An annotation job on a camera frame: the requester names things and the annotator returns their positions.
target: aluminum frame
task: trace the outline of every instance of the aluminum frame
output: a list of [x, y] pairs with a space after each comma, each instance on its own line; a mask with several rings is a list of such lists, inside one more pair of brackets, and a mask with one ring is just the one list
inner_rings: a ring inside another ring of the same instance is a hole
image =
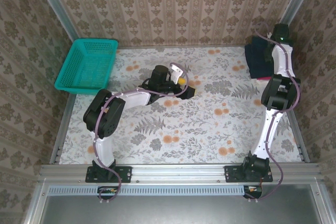
[[[185, 165], [129, 165], [133, 167], [131, 184], [136, 186], [164, 185], [255, 185], [255, 183], [226, 183], [224, 166], [236, 164], [185, 164]], [[318, 213], [323, 224], [336, 223], [323, 176], [318, 164], [280, 163], [284, 171], [283, 184], [310, 185]], [[43, 165], [30, 203], [25, 224], [40, 223], [50, 186], [116, 186], [116, 183], [86, 183], [86, 171], [89, 165]], [[274, 181], [265, 185], [276, 185], [280, 172], [275, 164], [270, 164]]]

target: navy cloth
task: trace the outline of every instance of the navy cloth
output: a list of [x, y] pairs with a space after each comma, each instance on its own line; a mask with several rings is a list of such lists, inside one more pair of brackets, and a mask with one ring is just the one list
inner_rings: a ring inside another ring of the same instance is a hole
[[260, 37], [253, 37], [252, 43], [245, 46], [246, 62], [252, 79], [271, 77], [274, 73], [274, 63], [265, 62], [264, 50], [267, 41]]

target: black mounting bracket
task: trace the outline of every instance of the black mounting bracket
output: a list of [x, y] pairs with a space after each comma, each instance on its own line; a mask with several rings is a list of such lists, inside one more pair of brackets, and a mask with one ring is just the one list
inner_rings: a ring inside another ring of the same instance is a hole
[[[123, 183], [130, 183], [132, 178], [132, 166], [116, 166], [116, 160], [109, 167], [119, 174]], [[118, 183], [118, 178], [109, 170], [100, 167], [92, 161], [92, 166], [87, 169], [86, 183]]]
[[224, 172], [227, 183], [273, 181], [269, 159], [258, 158], [251, 152], [244, 158], [241, 165], [224, 166]]

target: floral mat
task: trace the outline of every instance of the floral mat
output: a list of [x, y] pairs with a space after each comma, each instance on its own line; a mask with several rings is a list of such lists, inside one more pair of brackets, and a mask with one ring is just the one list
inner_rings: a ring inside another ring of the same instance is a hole
[[[196, 96], [161, 98], [123, 112], [113, 134], [119, 164], [240, 163], [257, 141], [265, 83], [251, 80], [242, 47], [118, 50], [108, 89], [130, 90], [156, 65], [185, 66]], [[82, 121], [92, 95], [77, 95], [60, 164], [88, 164], [92, 139]], [[287, 115], [271, 152], [281, 162], [301, 161]]]

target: teal plastic basket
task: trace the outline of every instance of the teal plastic basket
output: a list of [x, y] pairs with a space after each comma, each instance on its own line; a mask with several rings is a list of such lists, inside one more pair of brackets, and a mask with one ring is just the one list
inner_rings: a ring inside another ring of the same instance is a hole
[[118, 42], [77, 39], [58, 74], [55, 88], [73, 94], [97, 94], [108, 85]]

